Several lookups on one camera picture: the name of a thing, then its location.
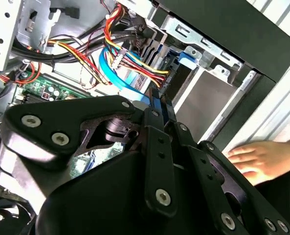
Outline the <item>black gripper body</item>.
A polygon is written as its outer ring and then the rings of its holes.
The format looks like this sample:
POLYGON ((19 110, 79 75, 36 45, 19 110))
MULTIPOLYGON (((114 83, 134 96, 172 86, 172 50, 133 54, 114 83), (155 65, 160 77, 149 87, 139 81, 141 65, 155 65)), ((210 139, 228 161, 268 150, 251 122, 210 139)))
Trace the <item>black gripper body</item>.
POLYGON ((201 186, 170 157, 123 153, 55 189, 36 222, 38 235, 220 235, 201 186))

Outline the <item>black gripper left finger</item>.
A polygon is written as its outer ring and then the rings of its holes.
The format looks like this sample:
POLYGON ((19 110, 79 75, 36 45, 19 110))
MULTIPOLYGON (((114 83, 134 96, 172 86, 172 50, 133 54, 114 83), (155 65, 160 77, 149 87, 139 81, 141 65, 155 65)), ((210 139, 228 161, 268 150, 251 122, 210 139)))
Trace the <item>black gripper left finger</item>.
POLYGON ((156 155, 172 160, 172 150, 158 96, 152 94, 149 102, 140 109, 112 95, 9 108, 0 127, 0 169, 10 175, 3 186, 40 213, 48 196, 73 180, 73 158, 116 142, 126 146, 121 154, 140 153, 145 176, 153 176, 156 155))

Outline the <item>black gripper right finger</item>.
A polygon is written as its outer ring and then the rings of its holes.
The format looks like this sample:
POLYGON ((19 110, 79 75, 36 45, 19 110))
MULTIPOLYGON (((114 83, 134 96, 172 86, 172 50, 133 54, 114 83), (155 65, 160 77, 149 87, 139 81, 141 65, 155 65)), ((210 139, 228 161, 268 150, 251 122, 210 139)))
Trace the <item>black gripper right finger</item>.
POLYGON ((202 235, 290 235, 289 222, 216 146, 195 143, 165 95, 161 108, 174 163, 183 168, 178 202, 185 222, 192 216, 202 235))

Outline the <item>bare person hand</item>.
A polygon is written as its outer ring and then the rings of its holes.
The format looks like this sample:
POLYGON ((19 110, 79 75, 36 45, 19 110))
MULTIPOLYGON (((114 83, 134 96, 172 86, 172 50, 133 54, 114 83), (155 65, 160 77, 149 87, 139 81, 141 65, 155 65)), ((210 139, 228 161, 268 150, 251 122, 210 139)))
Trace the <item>bare person hand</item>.
POLYGON ((290 171, 290 140, 253 142, 229 151, 227 158, 255 186, 290 171))

